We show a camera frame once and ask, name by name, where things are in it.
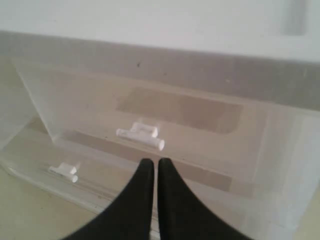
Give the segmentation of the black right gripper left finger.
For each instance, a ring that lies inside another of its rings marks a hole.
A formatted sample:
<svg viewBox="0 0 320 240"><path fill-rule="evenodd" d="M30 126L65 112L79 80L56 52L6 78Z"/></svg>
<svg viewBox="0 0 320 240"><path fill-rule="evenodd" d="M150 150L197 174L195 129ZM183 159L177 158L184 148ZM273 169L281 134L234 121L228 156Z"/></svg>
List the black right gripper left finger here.
<svg viewBox="0 0 320 240"><path fill-rule="evenodd" d="M154 163L143 158L121 193L97 217L65 240L148 240L154 196Z"/></svg>

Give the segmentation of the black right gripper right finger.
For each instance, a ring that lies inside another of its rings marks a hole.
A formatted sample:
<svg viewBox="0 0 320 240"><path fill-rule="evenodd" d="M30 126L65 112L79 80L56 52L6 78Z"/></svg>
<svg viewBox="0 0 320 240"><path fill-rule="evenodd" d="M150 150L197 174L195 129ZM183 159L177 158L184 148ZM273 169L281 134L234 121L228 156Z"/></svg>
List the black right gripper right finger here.
<svg viewBox="0 0 320 240"><path fill-rule="evenodd" d="M249 239L196 197L169 158L158 162L157 209L162 240Z"/></svg>

